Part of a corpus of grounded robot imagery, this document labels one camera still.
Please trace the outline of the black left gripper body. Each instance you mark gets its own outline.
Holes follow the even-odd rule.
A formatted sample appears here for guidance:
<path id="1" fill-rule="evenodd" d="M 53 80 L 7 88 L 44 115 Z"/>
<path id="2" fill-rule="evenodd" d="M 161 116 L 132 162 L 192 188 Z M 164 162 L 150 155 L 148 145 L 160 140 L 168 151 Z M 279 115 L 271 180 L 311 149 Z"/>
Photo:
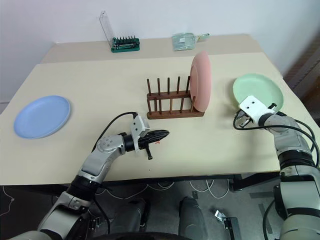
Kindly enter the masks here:
<path id="1" fill-rule="evenodd" d="M 144 137 L 140 137 L 138 140 L 139 150 L 145 150 L 147 153 L 148 160 L 152 160 L 152 154 L 150 152 L 149 144 L 151 142 L 151 138 L 154 134 L 152 132 L 148 132 Z"/>

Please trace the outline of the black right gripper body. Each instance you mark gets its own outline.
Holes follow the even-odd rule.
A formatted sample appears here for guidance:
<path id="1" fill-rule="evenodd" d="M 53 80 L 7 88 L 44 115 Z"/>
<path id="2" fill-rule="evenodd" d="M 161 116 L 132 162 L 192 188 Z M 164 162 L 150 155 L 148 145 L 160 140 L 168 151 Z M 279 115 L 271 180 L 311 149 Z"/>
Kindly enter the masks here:
<path id="1" fill-rule="evenodd" d="M 241 111 L 241 118 L 237 119 L 238 122 L 238 127 L 239 128 L 244 128 L 246 127 L 249 123 L 252 123 L 253 120 L 249 115 L 247 115 L 244 111 Z"/>

